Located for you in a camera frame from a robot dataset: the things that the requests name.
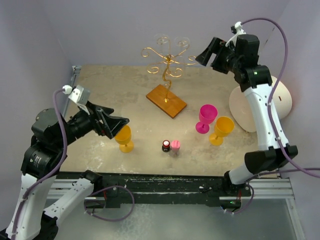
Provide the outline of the yellow wine glass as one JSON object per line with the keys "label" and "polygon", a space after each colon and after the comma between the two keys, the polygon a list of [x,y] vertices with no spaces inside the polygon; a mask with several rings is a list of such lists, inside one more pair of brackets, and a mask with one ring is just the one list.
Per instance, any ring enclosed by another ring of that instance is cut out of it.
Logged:
{"label": "yellow wine glass", "polygon": [[213,146],[220,146],[223,144],[224,138],[227,137],[235,127],[234,121],[227,117],[219,117],[214,125],[214,132],[209,136],[209,142]]}
{"label": "yellow wine glass", "polygon": [[125,125],[114,137],[122,153],[130,153],[134,149],[131,128]]}

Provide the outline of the pink wine glass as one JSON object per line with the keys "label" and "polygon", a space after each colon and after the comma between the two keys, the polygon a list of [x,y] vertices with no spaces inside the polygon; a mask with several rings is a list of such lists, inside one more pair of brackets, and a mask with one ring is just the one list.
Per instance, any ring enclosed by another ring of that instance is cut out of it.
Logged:
{"label": "pink wine glass", "polygon": [[210,130],[210,124],[214,122],[218,116],[217,108],[212,104],[205,104],[199,110],[199,122],[195,125],[195,129],[200,134],[206,134]]}

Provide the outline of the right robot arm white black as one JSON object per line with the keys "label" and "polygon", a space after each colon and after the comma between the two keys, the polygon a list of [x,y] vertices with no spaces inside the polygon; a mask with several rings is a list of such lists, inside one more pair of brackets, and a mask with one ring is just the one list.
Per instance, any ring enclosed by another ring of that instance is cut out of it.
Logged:
{"label": "right robot arm white black", "polygon": [[241,92],[248,100],[257,132],[258,150],[244,155],[243,165],[227,171],[223,176],[222,190],[228,196],[235,195],[250,178],[261,172],[284,167],[298,154],[298,148],[290,145],[284,134],[273,102],[272,77],[265,65],[258,63],[260,41],[252,34],[241,34],[235,43],[214,37],[208,47],[196,57],[206,66],[215,55],[211,67],[227,74],[232,72]]}

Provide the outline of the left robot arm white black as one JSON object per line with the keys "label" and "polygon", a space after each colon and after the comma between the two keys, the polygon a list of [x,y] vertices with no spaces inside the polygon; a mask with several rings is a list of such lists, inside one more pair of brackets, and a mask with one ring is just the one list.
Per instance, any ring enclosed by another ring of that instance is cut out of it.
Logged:
{"label": "left robot arm white black", "polygon": [[0,232],[2,240],[53,240],[65,218],[87,196],[103,191],[102,175],[87,170],[80,174],[60,199],[45,207],[48,193],[67,157],[68,145],[91,131],[113,139],[129,119],[113,116],[112,108],[86,104],[69,121],[48,108],[37,116],[31,130],[30,147],[22,161],[19,200],[9,226]]}

